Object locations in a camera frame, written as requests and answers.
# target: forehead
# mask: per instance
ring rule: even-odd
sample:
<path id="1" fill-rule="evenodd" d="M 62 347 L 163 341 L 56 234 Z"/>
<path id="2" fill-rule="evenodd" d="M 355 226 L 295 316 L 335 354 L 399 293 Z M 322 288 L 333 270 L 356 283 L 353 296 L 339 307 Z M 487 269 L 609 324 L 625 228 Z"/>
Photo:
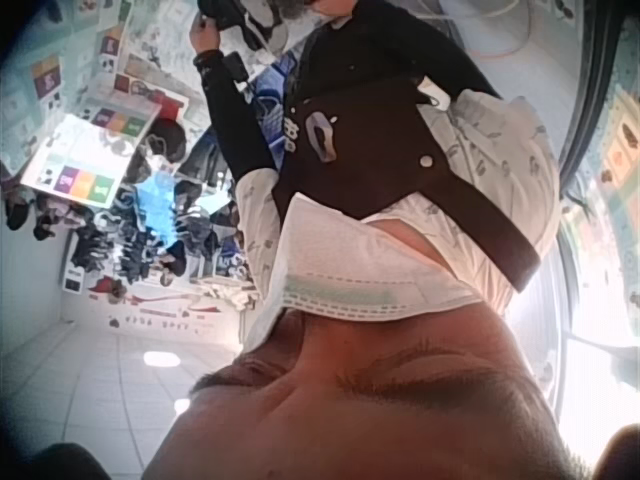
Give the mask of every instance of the forehead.
<path id="1" fill-rule="evenodd" d="M 463 413 L 379 404 L 318 388 L 282 395 L 274 406 L 273 398 L 260 395 L 201 392 L 150 472 L 188 465 L 214 476 L 229 472 L 230 478 L 261 478 L 272 470 L 283 474 L 276 478 L 316 478 L 311 472 L 317 478 L 412 478 L 445 467 L 451 475 L 458 467 L 450 459 L 476 463 L 492 445 L 504 456 L 495 427 L 496 440 L 487 439 L 478 451 L 477 439 L 489 429 Z"/>

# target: black sleeve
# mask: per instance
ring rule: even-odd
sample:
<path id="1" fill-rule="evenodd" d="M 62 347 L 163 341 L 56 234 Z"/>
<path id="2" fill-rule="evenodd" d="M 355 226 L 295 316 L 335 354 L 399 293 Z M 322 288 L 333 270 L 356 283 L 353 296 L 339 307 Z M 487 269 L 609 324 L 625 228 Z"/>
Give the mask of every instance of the black sleeve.
<path id="1" fill-rule="evenodd" d="M 372 41 L 408 61 L 452 100 L 465 89 L 498 94 L 469 56 L 437 29 L 385 0 L 359 0 L 353 18 L 365 22 Z"/>
<path id="2" fill-rule="evenodd" d="M 176 241 L 173 245 L 167 248 L 174 260 L 171 262 L 162 262 L 162 266 L 168 268 L 174 275 L 181 277 L 187 270 L 187 256 L 184 248 L 184 242 L 182 240 Z"/>
<path id="3" fill-rule="evenodd" d="M 255 113 L 238 91 L 218 50 L 204 52 L 194 61 L 202 76 L 202 87 L 211 125 L 236 183 L 247 173 L 275 164 Z"/>

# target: button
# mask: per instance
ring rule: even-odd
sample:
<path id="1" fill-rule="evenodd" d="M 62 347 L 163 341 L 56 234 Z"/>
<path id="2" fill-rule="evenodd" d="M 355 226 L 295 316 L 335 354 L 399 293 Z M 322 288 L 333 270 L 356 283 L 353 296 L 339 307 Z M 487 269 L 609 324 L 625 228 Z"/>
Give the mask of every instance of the button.
<path id="1" fill-rule="evenodd" d="M 420 159 L 420 166 L 424 168 L 429 168 L 433 166 L 433 158 L 430 155 L 425 155 Z"/>

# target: surgical face mask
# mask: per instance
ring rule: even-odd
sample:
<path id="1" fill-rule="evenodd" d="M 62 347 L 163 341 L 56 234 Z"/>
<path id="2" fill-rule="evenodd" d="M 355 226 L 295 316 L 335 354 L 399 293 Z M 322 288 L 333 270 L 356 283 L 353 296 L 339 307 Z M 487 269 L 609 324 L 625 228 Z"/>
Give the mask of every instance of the surgical face mask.
<path id="1" fill-rule="evenodd" d="M 285 308 L 381 322 L 480 301 L 469 286 L 399 240 L 297 194 L 282 228 L 269 294 L 245 351 L 266 341 Z"/>

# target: ceiling light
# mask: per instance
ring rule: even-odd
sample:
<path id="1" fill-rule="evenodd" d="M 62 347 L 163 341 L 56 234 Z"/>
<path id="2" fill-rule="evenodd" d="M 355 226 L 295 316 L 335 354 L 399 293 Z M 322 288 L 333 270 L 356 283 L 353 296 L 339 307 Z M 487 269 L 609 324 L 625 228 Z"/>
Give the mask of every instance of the ceiling light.
<path id="1" fill-rule="evenodd" d="M 191 400 L 188 398 L 180 398 L 179 400 L 176 400 L 173 404 L 173 408 L 176 410 L 176 415 L 186 412 L 189 405 L 191 405 Z"/>
<path id="2" fill-rule="evenodd" d="M 146 352 L 144 363 L 150 367 L 177 367 L 180 365 L 180 357 L 171 352 Z"/>

